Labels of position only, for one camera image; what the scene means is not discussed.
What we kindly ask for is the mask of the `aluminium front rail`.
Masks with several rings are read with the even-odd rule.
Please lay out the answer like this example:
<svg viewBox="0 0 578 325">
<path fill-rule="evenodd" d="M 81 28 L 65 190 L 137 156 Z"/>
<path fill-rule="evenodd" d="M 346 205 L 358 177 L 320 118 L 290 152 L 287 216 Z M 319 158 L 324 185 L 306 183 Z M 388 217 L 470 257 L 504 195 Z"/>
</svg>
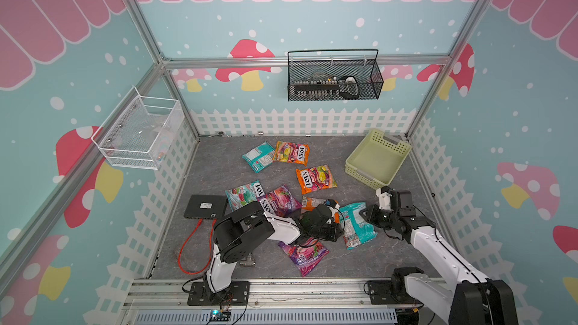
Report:
<svg viewBox="0 0 578 325">
<path fill-rule="evenodd" d="M 141 280 L 133 284 L 123 308 L 209 308 L 213 305 L 265 308 L 403 308 L 424 303 L 391 293 L 391 279 L 286 278 L 234 281 L 224 295 L 211 295 L 201 281 Z"/>
</svg>

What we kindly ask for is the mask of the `purple berries candy bag front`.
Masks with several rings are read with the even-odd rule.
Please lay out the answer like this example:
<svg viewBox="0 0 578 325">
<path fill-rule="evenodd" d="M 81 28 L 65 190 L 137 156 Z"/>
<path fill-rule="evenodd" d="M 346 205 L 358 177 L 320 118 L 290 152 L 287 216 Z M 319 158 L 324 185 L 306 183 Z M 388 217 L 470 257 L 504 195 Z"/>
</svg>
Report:
<svg viewBox="0 0 578 325">
<path fill-rule="evenodd" d="M 278 246 L 291 259 L 302 277 L 310 274 L 317 265 L 330 253 L 318 239 L 310 238 L 304 245 L 287 245 L 278 242 Z"/>
</svg>

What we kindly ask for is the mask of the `green plastic basket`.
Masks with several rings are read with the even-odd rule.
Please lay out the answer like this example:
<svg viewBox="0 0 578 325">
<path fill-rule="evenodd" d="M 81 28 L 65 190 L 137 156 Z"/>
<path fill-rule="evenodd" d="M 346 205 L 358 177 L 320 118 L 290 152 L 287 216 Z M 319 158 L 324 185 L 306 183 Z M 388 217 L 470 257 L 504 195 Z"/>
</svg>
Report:
<svg viewBox="0 0 578 325">
<path fill-rule="evenodd" d="M 389 186 L 411 151 L 407 141 L 371 129 L 346 159 L 346 174 L 374 190 Z"/>
</svg>

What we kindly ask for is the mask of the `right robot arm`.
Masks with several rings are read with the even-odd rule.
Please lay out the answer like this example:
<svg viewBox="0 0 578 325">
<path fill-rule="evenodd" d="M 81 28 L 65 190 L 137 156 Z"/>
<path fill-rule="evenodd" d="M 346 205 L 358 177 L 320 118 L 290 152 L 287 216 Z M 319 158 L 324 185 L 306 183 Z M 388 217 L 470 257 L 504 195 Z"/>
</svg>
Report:
<svg viewBox="0 0 578 325">
<path fill-rule="evenodd" d="M 378 204 L 367 206 L 361 217 L 379 229 L 394 230 L 412 245 L 444 280 L 438 284 L 420 268 L 397 268 L 388 281 L 368 281 L 373 304 L 392 300 L 414 302 L 429 308 L 447 324 L 517 324 L 514 294 L 502 280 L 492 280 L 465 260 L 441 235 L 436 224 L 412 202 L 407 190 L 382 187 Z"/>
</svg>

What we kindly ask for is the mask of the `chrome metal faucet part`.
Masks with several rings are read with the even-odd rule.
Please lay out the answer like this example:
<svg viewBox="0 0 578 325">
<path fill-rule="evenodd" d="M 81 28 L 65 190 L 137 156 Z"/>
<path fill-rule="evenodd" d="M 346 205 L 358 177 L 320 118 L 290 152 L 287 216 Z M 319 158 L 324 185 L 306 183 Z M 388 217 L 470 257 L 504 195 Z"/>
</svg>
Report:
<svg viewBox="0 0 578 325">
<path fill-rule="evenodd" d="M 256 260 L 253 254 L 248 254 L 247 257 L 239 261 L 239 265 L 242 267 L 255 267 Z"/>
</svg>

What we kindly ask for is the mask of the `black network switch box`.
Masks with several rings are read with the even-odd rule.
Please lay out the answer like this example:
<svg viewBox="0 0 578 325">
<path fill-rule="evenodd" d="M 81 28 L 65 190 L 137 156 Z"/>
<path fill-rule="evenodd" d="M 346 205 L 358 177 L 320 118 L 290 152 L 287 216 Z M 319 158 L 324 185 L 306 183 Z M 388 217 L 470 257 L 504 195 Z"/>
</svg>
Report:
<svg viewBox="0 0 578 325">
<path fill-rule="evenodd" d="M 185 209 L 184 218 L 199 220 L 219 220 L 227 209 L 225 195 L 192 195 Z"/>
</svg>

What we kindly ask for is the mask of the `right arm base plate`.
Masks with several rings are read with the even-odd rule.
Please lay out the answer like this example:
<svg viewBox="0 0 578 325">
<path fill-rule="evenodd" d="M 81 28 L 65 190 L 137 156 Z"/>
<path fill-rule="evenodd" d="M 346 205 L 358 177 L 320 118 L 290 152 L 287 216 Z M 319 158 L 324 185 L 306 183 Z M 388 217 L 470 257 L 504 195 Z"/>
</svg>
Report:
<svg viewBox="0 0 578 325">
<path fill-rule="evenodd" d="M 391 280 L 370 280 L 364 284 L 364 292 L 372 305 L 407 305 L 421 308 L 423 303 L 412 298 L 403 285 Z"/>
</svg>

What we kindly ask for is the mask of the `orange candy bag back-side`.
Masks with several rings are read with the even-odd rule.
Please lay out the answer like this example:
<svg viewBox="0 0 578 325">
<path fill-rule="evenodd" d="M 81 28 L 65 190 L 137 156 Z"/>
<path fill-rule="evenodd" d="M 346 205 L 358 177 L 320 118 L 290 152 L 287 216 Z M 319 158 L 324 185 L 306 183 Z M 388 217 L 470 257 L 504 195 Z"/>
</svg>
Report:
<svg viewBox="0 0 578 325">
<path fill-rule="evenodd" d="M 326 206 L 325 201 L 326 201 L 325 199 L 303 197 L 301 212 L 302 213 L 311 212 L 313 209 L 315 209 L 319 206 Z M 332 208 L 330 208 L 330 209 L 331 209 L 331 213 L 334 215 L 334 221 L 336 223 L 339 223 L 340 222 L 340 215 L 339 215 L 338 210 L 335 210 Z"/>
</svg>

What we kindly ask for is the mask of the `teal candy bag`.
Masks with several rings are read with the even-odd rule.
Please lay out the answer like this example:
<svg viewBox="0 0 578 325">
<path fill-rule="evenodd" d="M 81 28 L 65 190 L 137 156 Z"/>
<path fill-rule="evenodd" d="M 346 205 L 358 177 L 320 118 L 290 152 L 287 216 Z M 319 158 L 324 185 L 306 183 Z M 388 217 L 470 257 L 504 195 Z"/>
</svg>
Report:
<svg viewBox="0 0 578 325">
<path fill-rule="evenodd" d="M 272 164 L 275 154 L 275 148 L 268 142 L 251 149 L 248 153 L 242 155 L 242 159 L 251 167 L 255 173 L 259 173 Z"/>
<path fill-rule="evenodd" d="M 343 239 L 348 250 L 364 245 L 377 237 L 373 225 L 367 223 L 361 212 L 367 208 L 365 202 L 341 207 L 340 220 L 344 225 Z"/>
<path fill-rule="evenodd" d="M 259 180 L 226 190 L 225 194 L 233 212 L 266 195 Z"/>
</svg>

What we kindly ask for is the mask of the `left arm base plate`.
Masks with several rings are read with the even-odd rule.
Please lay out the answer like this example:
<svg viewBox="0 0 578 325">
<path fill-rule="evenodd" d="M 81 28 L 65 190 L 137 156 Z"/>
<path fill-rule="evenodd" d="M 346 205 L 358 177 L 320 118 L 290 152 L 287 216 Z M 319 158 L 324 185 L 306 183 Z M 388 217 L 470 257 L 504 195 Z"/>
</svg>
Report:
<svg viewBox="0 0 578 325">
<path fill-rule="evenodd" d="M 188 294 L 187 305 L 247 305 L 250 287 L 249 281 L 233 281 L 225 290 L 214 293 L 205 282 L 191 282 L 185 284 L 185 293 Z"/>
</svg>

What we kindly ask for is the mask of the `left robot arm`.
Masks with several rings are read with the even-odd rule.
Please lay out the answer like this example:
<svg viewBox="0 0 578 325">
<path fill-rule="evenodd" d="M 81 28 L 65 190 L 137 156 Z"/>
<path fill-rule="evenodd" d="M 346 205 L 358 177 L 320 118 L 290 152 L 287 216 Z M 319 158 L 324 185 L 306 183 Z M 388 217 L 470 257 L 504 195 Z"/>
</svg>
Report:
<svg viewBox="0 0 578 325">
<path fill-rule="evenodd" d="M 287 218 L 253 201 L 215 224 L 214 250 L 204 282 L 212 293 L 221 294 L 230 287 L 236 264 L 267 240 L 280 242 L 293 252 L 311 248 L 317 254 L 317 247 L 336 242 L 343 235 L 345 225 L 337 220 L 341 216 L 340 205 L 334 200 Z"/>
</svg>

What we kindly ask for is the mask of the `orange candy bag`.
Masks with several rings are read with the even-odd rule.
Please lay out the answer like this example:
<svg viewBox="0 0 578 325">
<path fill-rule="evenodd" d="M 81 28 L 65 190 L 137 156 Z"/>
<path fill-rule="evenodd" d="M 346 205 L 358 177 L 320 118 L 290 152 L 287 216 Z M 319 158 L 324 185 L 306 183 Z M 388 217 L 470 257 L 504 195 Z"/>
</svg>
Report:
<svg viewBox="0 0 578 325">
<path fill-rule="evenodd" d="M 302 195 L 338 187 L 337 181 L 328 165 L 297 169 L 296 176 Z"/>
<path fill-rule="evenodd" d="M 306 166 L 309 161 L 310 146 L 287 141 L 278 141 L 273 155 L 274 162 L 296 163 Z"/>
</svg>

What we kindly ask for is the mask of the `small green-lit circuit board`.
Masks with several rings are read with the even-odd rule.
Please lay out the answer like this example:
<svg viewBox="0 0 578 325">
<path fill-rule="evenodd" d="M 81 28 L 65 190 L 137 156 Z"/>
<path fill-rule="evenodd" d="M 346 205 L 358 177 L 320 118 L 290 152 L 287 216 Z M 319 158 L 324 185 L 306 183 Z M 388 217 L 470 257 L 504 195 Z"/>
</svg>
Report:
<svg viewBox="0 0 578 325">
<path fill-rule="evenodd" d="M 226 310 L 212 310 L 209 313 L 207 324 L 213 322 L 228 322 L 231 319 L 231 312 Z"/>
</svg>

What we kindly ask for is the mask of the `items in black basket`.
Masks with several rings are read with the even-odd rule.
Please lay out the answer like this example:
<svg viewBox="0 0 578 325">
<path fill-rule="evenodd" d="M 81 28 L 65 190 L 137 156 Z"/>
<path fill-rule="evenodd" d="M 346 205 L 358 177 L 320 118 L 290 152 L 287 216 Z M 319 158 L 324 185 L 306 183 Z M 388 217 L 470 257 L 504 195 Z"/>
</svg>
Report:
<svg viewBox="0 0 578 325">
<path fill-rule="evenodd" d="M 345 76 L 337 78 L 314 79 L 297 81 L 288 86 L 290 98 L 307 99 L 314 101 L 350 100 L 359 99 L 361 90 L 355 77 Z"/>
</svg>

